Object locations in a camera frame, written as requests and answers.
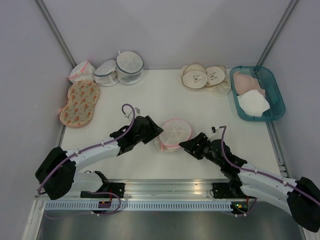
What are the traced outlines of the white pink-zip mesh laundry bag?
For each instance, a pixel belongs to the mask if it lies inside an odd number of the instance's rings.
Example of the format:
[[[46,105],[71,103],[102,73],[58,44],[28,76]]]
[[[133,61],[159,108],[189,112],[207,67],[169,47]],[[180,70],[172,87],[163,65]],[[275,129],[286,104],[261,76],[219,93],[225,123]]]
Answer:
[[[170,119],[161,127],[163,132],[154,140],[154,145],[160,153],[173,154],[181,149],[179,145],[192,137],[191,125],[182,119]]]

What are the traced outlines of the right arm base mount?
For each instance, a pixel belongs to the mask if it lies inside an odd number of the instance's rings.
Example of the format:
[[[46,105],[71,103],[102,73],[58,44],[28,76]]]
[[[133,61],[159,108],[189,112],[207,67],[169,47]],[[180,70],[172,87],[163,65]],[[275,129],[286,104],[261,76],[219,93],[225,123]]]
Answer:
[[[215,199],[254,199],[253,196],[242,192],[238,184],[230,182],[214,182],[211,184],[213,197]]]

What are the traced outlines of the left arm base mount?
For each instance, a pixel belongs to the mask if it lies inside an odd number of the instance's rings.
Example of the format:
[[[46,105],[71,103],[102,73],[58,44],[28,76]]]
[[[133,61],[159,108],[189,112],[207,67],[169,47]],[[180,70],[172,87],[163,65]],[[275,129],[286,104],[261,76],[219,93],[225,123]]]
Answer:
[[[115,196],[107,194],[107,193],[112,193],[112,194],[117,195],[120,199],[122,199],[124,197],[124,193],[125,193],[125,186],[126,186],[126,184],[124,182],[110,182],[109,184],[104,184],[101,188],[99,188],[94,193],[90,193],[88,191],[81,191],[80,198],[83,198],[83,199],[114,198]]]

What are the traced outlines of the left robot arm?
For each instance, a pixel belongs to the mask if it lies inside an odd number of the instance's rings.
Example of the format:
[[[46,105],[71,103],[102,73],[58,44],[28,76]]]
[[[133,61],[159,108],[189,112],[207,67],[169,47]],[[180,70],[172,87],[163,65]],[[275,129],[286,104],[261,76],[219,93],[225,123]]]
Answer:
[[[105,175],[95,170],[84,173],[82,169],[99,161],[121,156],[139,144],[147,144],[164,130],[149,116],[137,116],[130,125],[111,133],[99,143],[83,149],[63,150],[53,148],[35,172],[40,187],[39,195],[58,200],[70,193],[81,198],[109,198],[114,192]]]

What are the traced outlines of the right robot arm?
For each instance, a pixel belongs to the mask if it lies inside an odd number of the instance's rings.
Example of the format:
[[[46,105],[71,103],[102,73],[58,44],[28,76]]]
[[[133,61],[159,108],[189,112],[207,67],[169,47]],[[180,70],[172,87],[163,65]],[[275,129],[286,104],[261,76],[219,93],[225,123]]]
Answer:
[[[320,189],[312,180],[265,172],[234,155],[223,139],[210,140],[204,133],[179,146],[197,160],[207,159],[217,165],[230,181],[231,196],[261,199],[287,212],[306,230],[320,230]]]

